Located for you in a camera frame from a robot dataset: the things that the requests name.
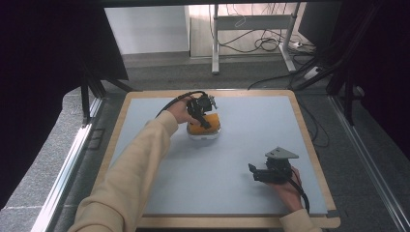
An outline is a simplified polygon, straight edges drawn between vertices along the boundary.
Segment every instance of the beige sleeve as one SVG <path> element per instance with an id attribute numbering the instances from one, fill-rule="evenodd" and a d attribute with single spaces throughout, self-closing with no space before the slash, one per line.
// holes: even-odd
<path id="1" fill-rule="evenodd" d="M 321 232 L 311 221 L 306 209 L 298 210 L 280 219 L 285 232 Z"/>
<path id="2" fill-rule="evenodd" d="M 142 215 L 161 159 L 178 129 L 175 117 L 163 111 L 148 122 L 112 164 L 104 180 L 78 206 L 69 231 L 131 231 Z"/>

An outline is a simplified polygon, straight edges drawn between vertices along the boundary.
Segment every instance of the person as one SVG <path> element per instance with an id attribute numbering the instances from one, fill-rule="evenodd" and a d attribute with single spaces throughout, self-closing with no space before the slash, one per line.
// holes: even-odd
<path id="1" fill-rule="evenodd" d="M 175 102 L 145 125 L 108 169 L 103 181 L 81 201 L 70 232 L 135 231 L 157 169 L 168 152 L 171 135 L 178 124 L 200 124 L 187 112 L 187 101 Z M 280 220 L 285 231 L 321 231 L 303 209 L 299 192 L 290 185 L 269 185 L 291 213 Z"/>

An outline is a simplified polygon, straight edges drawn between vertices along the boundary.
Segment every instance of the wooden frame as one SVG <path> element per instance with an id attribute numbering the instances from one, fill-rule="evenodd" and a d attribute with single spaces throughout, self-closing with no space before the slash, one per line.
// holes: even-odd
<path id="1" fill-rule="evenodd" d="M 330 193 L 325 176 L 320 166 L 319 160 L 311 143 L 308 129 L 306 127 L 302 112 L 293 92 L 289 90 L 205 90 L 208 94 L 215 97 L 260 97 L 260 96 L 287 96 L 290 99 L 295 113 L 299 129 L 307 146 L 307 151 L 313 169 L 316 174 L 319 186 L 325 198 L 329 212 L 335 212 L 336 205 Z M 108 169 L 111 158 L 114 154 L 121 128 L 123 127 L 127 111 L 132 99 L 137 98 L 174 98 L 188 91 L 145 91 L 128 93 L 121 108 L 113 134 L 108 143 L 100 172 L 97 176 L 95 185 L 98 185 L 103 175 Z M 321 228 L 337 228 L 340 226 L 339 216 L 312 217 L 315 225 Z M 145 217 L 143 216 L 138 223 L 139 228 L 278 228 L 281 227 L 279 217 Z"/>

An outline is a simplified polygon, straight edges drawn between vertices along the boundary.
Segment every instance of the yellow object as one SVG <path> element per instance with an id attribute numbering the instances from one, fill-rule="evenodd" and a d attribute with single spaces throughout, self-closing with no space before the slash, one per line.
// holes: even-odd
<path id="1" fill-rule="evenodd" d="M 217 113 L 204 115 L 204 119 L 211 125 L 210 128 L 204 129 L 201 126 L 188 124 L 188 133 L 193 135 L 215 133 L 220 129 L 220 117 Z"/>

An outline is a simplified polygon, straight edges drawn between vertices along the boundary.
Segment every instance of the aluminum rail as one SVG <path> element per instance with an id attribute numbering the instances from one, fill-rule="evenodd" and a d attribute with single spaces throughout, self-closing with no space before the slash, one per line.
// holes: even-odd
<path id="1" fill-rule="evenodd" d="M 401 207 L 397 198 L 395 197 L 383 175 L 381 174 L 379 168 L 371 157 L 370 152 L 366 148 L 365 143 L 357 133 L 355 127 L 350 126 L 349 122 L 344 117 L 343 107 L 340 101 L 337 99 L 337 97 L 330 96 L 329 98 L 337 113 L 338 119 L 341 121 L 344 129 L 347 132 L 347 135 L 352 141 L 353 146 L 355 147 L 359 158 L 361 159 L 362 164 L 364 165 L 365 170 L 370 177 L 370 180 L 373 182 L 377 192 L 382 198 L 382 201 L 389 211 L 389 214 L 391 215 L 393 221 L 395 222 L 395 226 L 397 227 L 398 231 L 410 231 L 410 223 L 403 211 L 403 208 Z"/>
<path id="2" fill-rule="evenodd" d="M 66 160 L 61 167 L 60 173 L 58 174 L 54 185 L 43 204 L 42 210 L 40 211 L 36 222 L 31 229 L 32 232 L 44 232 L 47 230 L 49 224 L 51 223 L 55 209 L 57 208 L 64 189 L 66 188 L 66 185 L 73 173 L 76 161 L 78 160 L 84 143 L 88 135 L 90 134 L 94 119 L 99 112 L 102 102 L 103 101 L 100 99 L 94 99 L 94 101 L 92 102 L 90 106 L 91 121 L 88 125 L 86 125 L 84 128 L 80 128 L 80 130 L 78 131 L 69 154 L 67 155 Z"/>

